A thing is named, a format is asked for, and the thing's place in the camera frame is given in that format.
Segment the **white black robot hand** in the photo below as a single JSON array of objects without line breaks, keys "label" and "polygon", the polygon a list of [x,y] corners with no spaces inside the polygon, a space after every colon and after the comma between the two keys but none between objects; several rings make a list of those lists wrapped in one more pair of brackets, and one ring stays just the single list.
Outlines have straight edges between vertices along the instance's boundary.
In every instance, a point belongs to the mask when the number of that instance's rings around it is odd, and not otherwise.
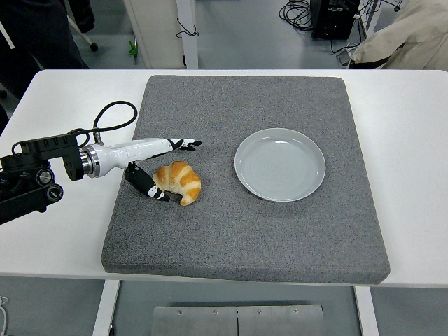
[{"label": "white black robot hand", "polygon": [[125,180],[145,196],[168,202],[169,196],[154,182],[153,178],[137,166],[137,163],[164,155],[177,149],[194,151],[202,144],[194,139],[146,138],[106,147],[98,143],[81,149],[86,155],[85,174],[90,178],[107,175],[114,168],[125,171]]}]

